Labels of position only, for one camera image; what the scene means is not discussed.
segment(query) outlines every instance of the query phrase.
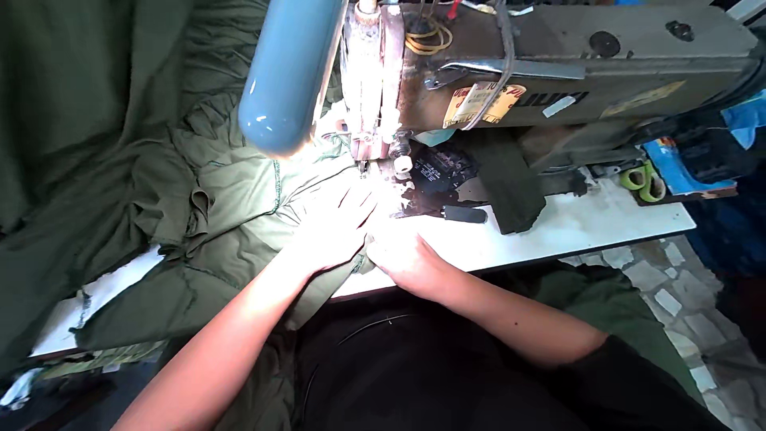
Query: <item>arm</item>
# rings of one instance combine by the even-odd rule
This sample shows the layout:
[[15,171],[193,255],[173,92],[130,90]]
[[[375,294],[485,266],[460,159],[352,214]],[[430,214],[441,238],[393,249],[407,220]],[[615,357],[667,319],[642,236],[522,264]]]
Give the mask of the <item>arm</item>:
[[590,428],[727,429],[619,338],[460,271],[418,235],[387,232],[394,235],[368,247],[372,261],[398,286],[469,318],[529,362],[555,368],[548,388]]
[[[113,430],[209,429],[247,379],[271,330],[309,278],[364,243],[369,191],[343,193],[284,248],[149,382]],[[332,223],[333,229],[326,226]]]
[[453,267],[419,235],[381,238],[368,247],[368,256],[399,287],[477,323],[535,365],[569,364],[598,349],[607,338],[562,311]]

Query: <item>table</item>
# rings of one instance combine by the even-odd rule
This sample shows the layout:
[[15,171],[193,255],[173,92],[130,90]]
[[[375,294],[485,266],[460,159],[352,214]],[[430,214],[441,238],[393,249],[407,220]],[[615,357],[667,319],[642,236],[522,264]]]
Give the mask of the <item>table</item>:
[[[595,252],[606,248],[677,235],[696,227],[681,203],[638,206],[617,179],[599,179],[584,196],[572,193],[545,198],[545,208],[527,232],[501,235],[491,206],[483,224],[455,222],[430,215],[395,221],[415,229],[447,262],[464,271],[503,268]],[[343,298],[391,287],[380,268],[353,274],[335,292]]]
[[[491,206],[480,207],[489,216],[483,224],[447,221],[430,215],[397,219],[394,224],[416,229],[442,258],[464,271],[578,255],[676,235],[696,227],[682,204],[638,206],[630,192],[612,179],[598,180],[597,188],[581,197],[569,193],[548,196],[545,200],[545,208],[532,228],[518,234],[500,234]],[[155,246],[115,272],[84,286],[90,296],[87,307],[79,295],[61,301],[30,356],[76,351],[69,328],[82,324],[98,308],[140,280],[162,257]],[[367,274],[351,275],[332,297],[342,300],[393,285],[380,268],[375,268]]]

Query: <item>black cable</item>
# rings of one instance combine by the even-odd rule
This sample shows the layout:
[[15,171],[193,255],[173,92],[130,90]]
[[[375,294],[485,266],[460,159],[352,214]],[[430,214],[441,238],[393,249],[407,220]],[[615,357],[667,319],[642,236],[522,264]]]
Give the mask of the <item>black cable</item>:
[[[340,340],[336,344],[336,347],[339,347],[341,344],[345,343],[349,338],[355,336],[356,334],[362,332],[363,330],[365,330],[365,329],[367,329],[369,327],[375,326],[376,324],[381,324],[381,323],[393,321],[394,319],[399,319],[400,317],[407,317],[407,316],[417,316],[417,314],[399,314],[398,316],[387,317],[385,319],[381,319],[379,321],[375,321],[375,322],[372,322],[370,324],[366,324],[365,326],[360,327],[359,329],[357,329],[356,331],[350,333],[349,335],[346,335],[342,340]],[[309,402],[309,391],[311,390],[311,383],[313,383],[314,377],[316,376],[316,371],[319,369],[319,365],[321,363],[322,363],[322,361],[320,361],[316,365],[316,367],[314,367],[314,371],[311,373],[311,377],[309,378],[309,384],[306,385],[306,395],[303,396],[303,409],[302,409],[302,412],[301,412],[301,420],[306,418],[306,404]]]

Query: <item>green scissors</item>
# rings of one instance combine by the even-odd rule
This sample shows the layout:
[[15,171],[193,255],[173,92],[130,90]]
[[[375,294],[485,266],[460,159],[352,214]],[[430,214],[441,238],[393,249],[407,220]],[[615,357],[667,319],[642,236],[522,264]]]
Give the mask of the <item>green scissors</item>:
[[638,190],[638,196],[645,202],[659,202],[667,193],[667,186],[652,162],[647,160],[643,166],[628,169],[620,174],[620,184],[629,190]]

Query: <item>metal lever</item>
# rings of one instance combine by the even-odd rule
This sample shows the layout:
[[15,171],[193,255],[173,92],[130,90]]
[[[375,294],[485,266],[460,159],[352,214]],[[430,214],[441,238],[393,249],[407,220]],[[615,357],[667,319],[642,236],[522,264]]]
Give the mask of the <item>metal lever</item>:
[[[450,61],[439,67],[434,76],[426,78],[425,85],[428,90],[436,90],[471,72],[501,74],[503,62],[503,59]],[[516,60],[511,76],[579,80],[585,79],[585,66]]]

